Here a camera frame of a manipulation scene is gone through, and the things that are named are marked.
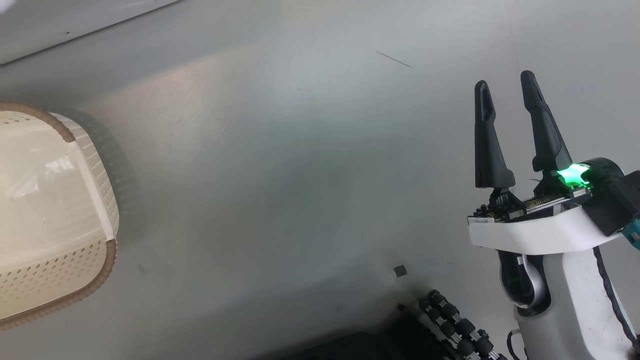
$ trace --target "black roller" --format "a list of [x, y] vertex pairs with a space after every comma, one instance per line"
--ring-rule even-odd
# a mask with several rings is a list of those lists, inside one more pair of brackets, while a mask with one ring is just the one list
[[439, 303], [441, 303], [441, 301], [443, 301], [443, 300], [446, 301], [447, 300], [447, 298], [442, 296], [442, 294], [438, 290], [429, 291], [429, 294], [427, 295], [427, 298], [429, 298], [429, 300], [431, 301], [431, 303], [433, 305], [438, 305]]
[[442, 316], [444, 316], [445, 319], [451, 320], [455, 314], [460, 314], [460, 312], [450, 302], [442, 307]]
[[487, 356], [493, 350], [493, 344], [488, 336], [483, 336], [476, 341], [476, 349], [481, 355]]
[[432, 322], [435, 322], [435, 323], [438, 323], [437, 322], [438, 318], [442, 317], [442, 315], [440, 314], [440, 311], [435, 307], [432, 307], [431, 310], [427, 311], [427, 316], [429, 317], [429, 319], [431, 319]]
[[451, 322], [445, 321], [440, 325], [440, 331], [442, 334], [448, 338], [450, 338], [453, 334], [456, 333], [456, 326]]
[[476, 348], [474, 347], [474, 344], [467, 339], [462, 339], [458, 343], [457, 349], [458, 349], [458, 353], [462, 356], [469, 356], [473, 354], [474, 351], [476, 350]]
[[418, 307], [420, 308], [420, 310], [422, 311], [426, 311], [426, 308], [428, 306], [431, 306], [431, 302], [427, 299], [422, 299], [418, 302]]
[[468, 319], [462, 319], [456, 324], [456, 329], [462, 336], [469, 336], [476, 327]]

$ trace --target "green led light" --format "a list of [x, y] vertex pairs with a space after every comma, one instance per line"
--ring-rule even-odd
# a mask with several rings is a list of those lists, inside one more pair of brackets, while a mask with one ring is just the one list
[[589, 181], [582, 180], [581, 176], [583, 172], [588, 170], [589, 167], [583, 164], [573, 164], [570, 167], [560, 170], [560, 174], [564, 178], [564, 183], [575, 188], [576, 186], [585, 186]]

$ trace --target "black object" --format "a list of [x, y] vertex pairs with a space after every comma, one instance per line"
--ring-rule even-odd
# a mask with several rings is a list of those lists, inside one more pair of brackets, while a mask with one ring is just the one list
[[618, 164], [607, 158], [593, 158], [583, 161], [581, 164], [589, 167], [582, 173], [582, 180], [589, 181], [595, 187], [605, 186], [608, 182], [625, 175]]
[[493, 188], [489, 209], [500, 216], [509, 210], [523, 209], [522, 202], [509, 191], [516, 184], [513, 172], [507, 168], [495, 133], [495, 108], [484, 80], [478, 81], [476, 98], [476, 188]]
[[432, 307], [429, 311], [427, 311], [427, 316], [432, 322], [438, 323], [438, 319], [441, 317], [440, 311], [435, 307]]
[[442, 331], [442, 334], [444, 336], [450, 338], [453, 334], [456, 333], [456, 326], [453, 325], [453, 323], [445, 320], [445, 322], [440, 324], [440, 331]]
[[495, 134], [495, 108], [489, 85], [476, 84], [476, 188], [509, 188], [516, 184]]
[[511, 337], [513, 336], [513, 331], [509, 331], [507, 335], [507, 350], [509, 350], [509, 355], [513, 358], [513, 360], [520, 360], [520, 358], [516, 355], [516, 352], [513, 351], [513, 344], [511, 344]]
[[469, 319], [464, 318], [456, 324], [456, 329], [462, 336], [469, 336], [476, 329], [476, 326]]
[[493, 344], [489, 341], [488, 336], [483, 336], [476, 341], [476, 350], [480, 355], [487, 356], [493, 350]]
[[640, 170], [594, 186], [591, 194], [584, 211], [603, 234], [612, 235], [640, 217]]
[[432, 304], [439, 304], [443, 301], [447, 301], [447, 298], [445, 298], [438, 290], [433, 289], [431, 291], [429, 291], [429, 293], [427, 294], [427, 299], [429, 299], [431, 301]]
[[404, 265], [396, 266], [394, 268], [394, 272], [396, 273], [396, 277], [401, 277], [401, 276], [405, 276], [406, 274], [408, 274], [408, 272], [406, 271], [406, 268], [404, 267]]
[[542, 96], [542, 91], [533, 72], [525, 70], [520, 75], [524, 107], [531, 114], [533, 140], [536, 156], [533, 158], [533, 170], [558, 171], [568, 168], [573, 161], [564, 144], [562, 135], [549, 105]]
[[460, 342], [458, 343], [457, 349], [458, 349], [458, 353], [462, 356], [469, 356], [473, 354], [474, 351], [476, 350], [476, 348], [474, 347], [474, 344], [467, 339], [460, 340]]
[[460, 314], [460, 312], [450, 302], [442, 307], [442, 316], [444, 316], [445, 319], [451, 320], [455, 314]]
[[618, 299], [616, 298], [616, 294], [613, 291], [613, 285], [611, 285], [611, 280], [609, 279], [609, 274], [607, 274], [607, 269], [604, 267], [604, 261], [602, 260], [602, 254], [600, 253], [600, 247], [593, 248], [593, 255], [596, 257], [596, 264], [598, 265], [598, 273], [600, 273], [600, 277], [602, 278], [602, 284], [604, 285], [604, 291], [607, 294], [607, 297], [611, 301], [611, 307], [613, 308], [613, 313], [616, 315], [616, 319], [618, 319], [620, 325], [622, 325], [622, 330], [627, 336], [627, 339], [631, 341], [631, 345], [636, 351], [636, 359], [640, 359], [640, 343], [638, 343], [638, 339], [627, 320], [625, 319], [625, 315], [622, 313], [620, 309], [620, 304], [618, 303]]
[[427, 306], [431, 306], [431, 302], [427, 299], [418, 301], [418, 307], [422, 312], [426, 313]]
[[378, 335], [359, 332], [280, 360], [463, 360], [410, 313]]

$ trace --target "small black square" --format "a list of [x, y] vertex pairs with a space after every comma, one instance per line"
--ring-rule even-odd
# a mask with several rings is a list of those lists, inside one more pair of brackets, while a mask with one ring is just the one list
[[396, 277], [405, 276], [408, 274], [404, 265], [396, 266], [394, 268], [394, 272], [396, 273]]

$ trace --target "white panel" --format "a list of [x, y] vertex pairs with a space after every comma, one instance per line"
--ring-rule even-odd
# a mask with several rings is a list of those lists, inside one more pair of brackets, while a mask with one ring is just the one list
[[19, 0], [0, 13], [0, 64], [176, 0]]
[[0, 318], [59, 299], [89, 284], [107, 255], [104, 239], [18, 268], [0, 270]]
[[0, 114], [0, 270], [103, 240], [70, 144], [41, 120]]
[[92, 194], [92, 199], [98, 211], [98, 216], [100, 216], [106, 238], [108, 240], [115, 239], [116, 234], [118, 234], [118, 226], [120, 225], [120, 212], [118, 211], [116, 198], [113, 195], [111, 182], [109, 182], [109, 176], [100, 159], [100, 154], [98, 154], [95, 149], [95, 145], [91, 141], [89, 134], [87, 134], [80, 125], [62, 115], [53, 115], [62, 121], [76, 138], [74, 143], [80, 152], [77, 157], [80, 171], [86, 169], [87, 174], [85, 181], [87, 182], [89, 192]]
[[472, 222], [469, 237], [475, 246], [527, 255], [560, 254], [592, 249], [620, 236], [604, 236], [582, 207], [554, 217], [523, 222]]

